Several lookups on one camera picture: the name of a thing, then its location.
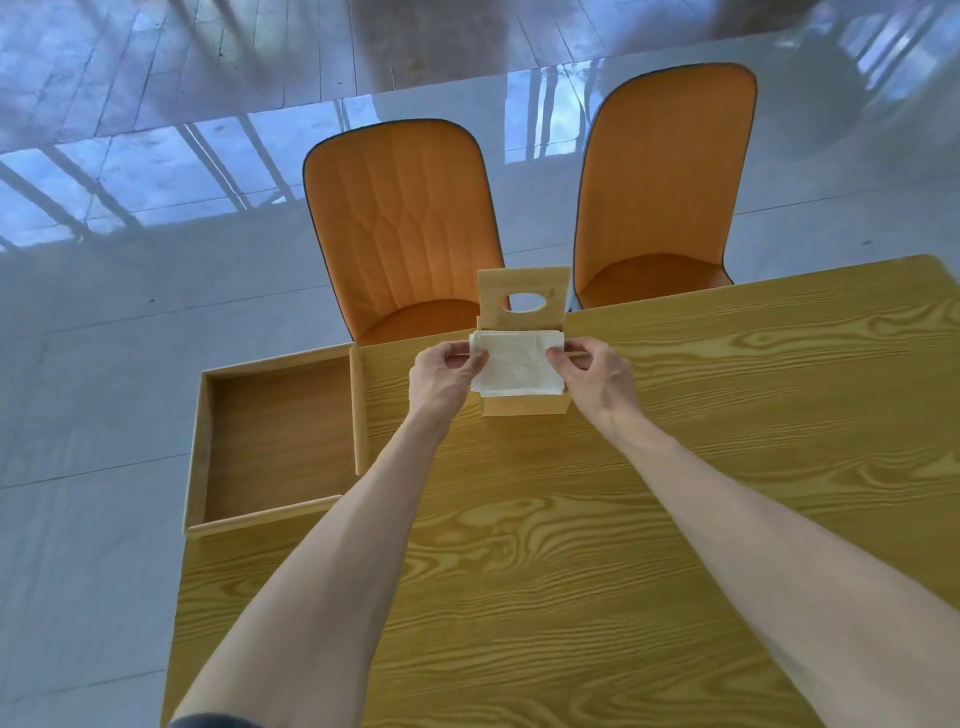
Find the tabletop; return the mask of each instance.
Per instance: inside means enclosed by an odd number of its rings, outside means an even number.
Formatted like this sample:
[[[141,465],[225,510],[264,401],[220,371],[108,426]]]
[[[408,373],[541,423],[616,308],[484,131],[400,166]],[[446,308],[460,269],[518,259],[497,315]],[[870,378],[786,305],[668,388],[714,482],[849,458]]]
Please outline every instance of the tabletop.
[[[960,607],[960,289],[915,256],[571,313],[662,428]],[[413,357],[362,350],[371,455]],[[187,543],[163,719],[316,522]],[[365,726],[816,726],[640,477],[577,412],[440,446],[374,659]]]

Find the hand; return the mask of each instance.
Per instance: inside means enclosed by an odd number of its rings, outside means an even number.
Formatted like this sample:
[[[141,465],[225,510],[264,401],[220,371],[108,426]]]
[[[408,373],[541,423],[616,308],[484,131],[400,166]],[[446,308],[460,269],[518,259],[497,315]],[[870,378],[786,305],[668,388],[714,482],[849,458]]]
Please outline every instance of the hand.
[[[444,341],[417,354],[410,370],[409,417],[423,417],[446,432],[487,359],[486,352],[470,356],[468,341]]]
[[[554,348],[547,350],[547,359],[564,378],[584,417],[616,445],[623,425],[631,418],[643,417],[630,364],[609,344],[597,339],[567,339],[564,348],[583,354],[568,358]]]

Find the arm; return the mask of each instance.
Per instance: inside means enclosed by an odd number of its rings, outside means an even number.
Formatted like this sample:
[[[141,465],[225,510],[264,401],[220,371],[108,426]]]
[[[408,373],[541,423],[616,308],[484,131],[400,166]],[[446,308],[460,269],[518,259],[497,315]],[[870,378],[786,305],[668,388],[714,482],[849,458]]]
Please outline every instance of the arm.
[[[957,724],[960,613],[658,429],[609,346],[567,345],[588,355],[548,357],[577,406],[634,465],[829,728]]]
[[[253,598],[175,719],[220,713],[265,728],[360,724],[434,451],[486,363],[485,354],[467,352],[463,341],[420,353],[403,424]]]

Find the tile floor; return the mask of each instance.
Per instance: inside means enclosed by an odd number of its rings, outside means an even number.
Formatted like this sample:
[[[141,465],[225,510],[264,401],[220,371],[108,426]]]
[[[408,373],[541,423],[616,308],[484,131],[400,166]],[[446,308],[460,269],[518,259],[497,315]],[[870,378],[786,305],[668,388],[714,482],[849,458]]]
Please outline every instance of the tile floor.
[[[0,152],[943,0],[3,0]]]
[[[960,4],[0,155],[0,725],[155,726],[201,369],[348,340],[300,163],[377,120],[463,124],[508,265],[571,260],[589,122],[695,61],[759,80],[738,283],[929,252],[960,274]]]

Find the napkin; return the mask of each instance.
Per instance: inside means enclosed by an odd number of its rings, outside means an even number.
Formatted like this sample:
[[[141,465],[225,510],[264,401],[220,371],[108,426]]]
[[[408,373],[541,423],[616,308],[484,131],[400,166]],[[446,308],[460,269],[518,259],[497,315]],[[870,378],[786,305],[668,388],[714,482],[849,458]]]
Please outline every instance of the napkin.
[[[482,397],[563,394],[564,380],[546,359],[551,347],[564,347],[562,331],[475,331],[470,353],[485,349],[490,359],[470,389]]]

